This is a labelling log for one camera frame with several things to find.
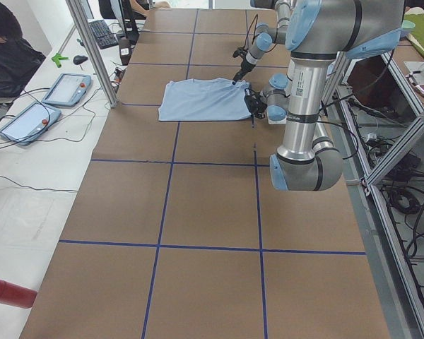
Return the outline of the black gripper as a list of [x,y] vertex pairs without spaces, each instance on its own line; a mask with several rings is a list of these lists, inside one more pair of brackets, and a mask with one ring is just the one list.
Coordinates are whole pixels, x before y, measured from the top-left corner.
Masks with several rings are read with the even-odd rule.
[[257,119],[264,119],[266,117],[266,108],[267,105],[263,102],[256,103],[253,115]]
[[256,65],[256,59],[248,60],[247,58],[244,58],[240,64],[239,72],[237,72],[232,79],[232,84],[235,85],[238,81],[241,81],[243,76],[246,76],[249,72],[251,72]]

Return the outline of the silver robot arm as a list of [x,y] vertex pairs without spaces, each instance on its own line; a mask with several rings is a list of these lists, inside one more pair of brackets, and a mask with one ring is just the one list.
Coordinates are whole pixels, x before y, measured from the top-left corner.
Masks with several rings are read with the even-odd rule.
[[377,56],[400,40],[403,1],[295,1],[285,37],[293,80],[283,142],[270,157],[273,187],[323,191],[341,177],[343,159],[318,124],[329,65]]
[[277,0],[277,1],[250,1],[253,8],[270,9],[276,12],[277,26],[269,27],[266,23],[257,23],[254,27],[252,41],[249,41],[249,31],[245,38],[244,45],[238,47],[232,57],[242,58],[240,70],[234,75],[232,84],[241,81],[257,65],[258,61],[270,52],[276,45],[285,44],[290,18],[296,7],[297,1]]

